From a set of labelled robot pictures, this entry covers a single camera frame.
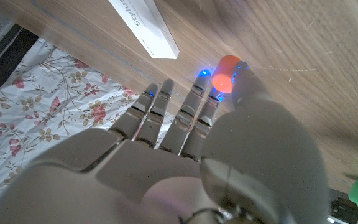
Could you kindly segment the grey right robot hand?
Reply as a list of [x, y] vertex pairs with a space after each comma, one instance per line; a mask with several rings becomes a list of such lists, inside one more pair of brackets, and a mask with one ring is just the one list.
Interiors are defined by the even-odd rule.
[[244, 61], [234, 110], [181, 109], [156, 145], [172, 83], [150, 85], [108, 130], [51, 147], [0, 195], [0, 223], [324, 223], [329, 190], [313, 138]]

